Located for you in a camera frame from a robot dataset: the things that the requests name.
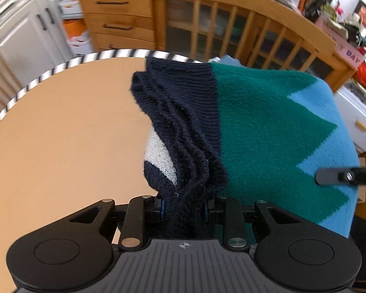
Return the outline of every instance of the black and white striped edge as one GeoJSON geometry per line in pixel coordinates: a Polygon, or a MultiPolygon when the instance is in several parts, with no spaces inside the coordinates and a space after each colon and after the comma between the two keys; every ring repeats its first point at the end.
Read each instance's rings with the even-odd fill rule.
{"type": "Polygon", "coordinates": [[[162,51],[151,51],[151,50],[142,50],[142,49],[118,49],[118,50],[107,50],[102,52],[94,52],[92,54],[80,56],[77,58],[73,58],[68,62],[59,64],[58,66],[50,69],[40,75],[38,78],[34,79],[30,82],[26,87],[21,89],[14,98],[12,98],[6,107],[0,112],[0,122],[3,120],[7,112],[17,103],[17,101],[22,98],[29,90],[33,89],[39,83],[45,81],[49,77],[58,74],[65,69],[80,65],[82,63],[93,62],[95,60],[100,59],[108,59],[114,57],[138,57],[138,58],[145,58],[145,57],[156,57],[156,58],[164,58],[164,59],[172,59],[178,62],[193,62],[193,63],[200,63],[198,60],[192,60],[188,57],[171,54],[169,52],[162,52],[162,51]]]}

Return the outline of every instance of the white drawer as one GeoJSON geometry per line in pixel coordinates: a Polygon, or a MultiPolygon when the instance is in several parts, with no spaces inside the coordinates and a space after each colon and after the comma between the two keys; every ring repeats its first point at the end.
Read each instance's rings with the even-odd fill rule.
{"type": "Polygon", "coordinates": [[[335,102],[352,140],[366,151],[366,106],[345,87],[335,94],[335,102]]]}

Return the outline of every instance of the cabinet handle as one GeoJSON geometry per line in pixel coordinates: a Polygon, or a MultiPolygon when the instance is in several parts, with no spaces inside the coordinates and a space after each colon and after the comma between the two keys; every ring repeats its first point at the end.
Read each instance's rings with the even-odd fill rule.
{"type": "Polygon", "coordinates": [[[356,121],[355,126],[362,132],[366,132],[366,125],[361,121],[356,121]]]}
{"type": "Polygon", "coordinates": [[[47,27],[46,27],[46,24],[43,21],[43,18],[41,17],[41,15],[40,14],[37,14],[37,18],[39,19],[39,22],[42,25],[42,30],[46,31],[47,30],[47,27]]]}
{"type": "Polygon", "coordinates": [[[107,25],[107,24],[104,24],[103,25],[104,28],[112,28],[114,30],[123,30],[123,31],[130,31],[133,29],[132,26],[128,26],[128,27],[123,27],[123,26],[110,26],[110,25],[107,25]]]}
{"type": "Polygon", "coordinates": [[[129,1],[125,1],[125,2],[102,2],[102,1],[97,1],[96,4],[115,4],[115,5],[123,5],[123,4],[129,4],[129,1]]]}
{"type": "Polygon", "coordinates": [[[51,24],[56,24],[56,21],[54,21],[53,14],[51,14],[50,9],[49,8],[46,8],[45,10],[46,10],[46,12],[47,12],[47,14],[48,14],[48,16],[50,18],[50,23],[51,24]]]}
{"type": "Polygon", "coordinates": [[[10,8],[12,8],[15,5],[15,2],[12,2],[9,6],[7,6],[3,11],[0,12],[0,17],[7,12],[10,8]]]}

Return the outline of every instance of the light blue zigzag pattern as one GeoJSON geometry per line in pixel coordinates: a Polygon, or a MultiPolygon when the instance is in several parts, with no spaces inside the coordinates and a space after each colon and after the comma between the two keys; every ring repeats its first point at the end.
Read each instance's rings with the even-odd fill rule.
{"type": "MultiPolygon", "coordinates": [[[[297,165],[298,168],[314,177],[319,167],[359,166],[358,155],[335,105],[332,91],[323,80],[317,79],[317,82],[311,86],[289,95],[289,99],[304,106],[322,119],[337,125],[336,130],[314,153],[297,165]]],[[[320,225],[348,237],[355,211],[357,189],[347,186],[337,186],[336,188],[347,195],[349,201],[324,219],[320,225]]]]}

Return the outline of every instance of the white cabinet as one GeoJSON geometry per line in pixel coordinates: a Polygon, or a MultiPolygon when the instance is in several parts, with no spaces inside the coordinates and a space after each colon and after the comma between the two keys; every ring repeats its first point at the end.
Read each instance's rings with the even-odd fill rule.
{"type": "Polygon", "coordinates": [[[48,19],[48,30],[57,44],[64,61],[71,60],[74,55],[67,43],[66,34],[62,27],[61,13],[58,3],[61,0],[36,0],[39,10],[48,19]]]}
{"type": "Polygon", "coordinates": [[[346,87],[341,87],[334,99],[352,140],[366,152],[366,106],[346,87]]]}
{"type": "Polygon", "coordinates": [[[74,57],[59,1],[5,0],[0,5],[0,53],[23,85],[74,57]]]}
{"type": "Polygon", "coordinates": [[[48,23],[31,1],[0,27],[0,53],[23,85],[64,62],[48,23]]]}

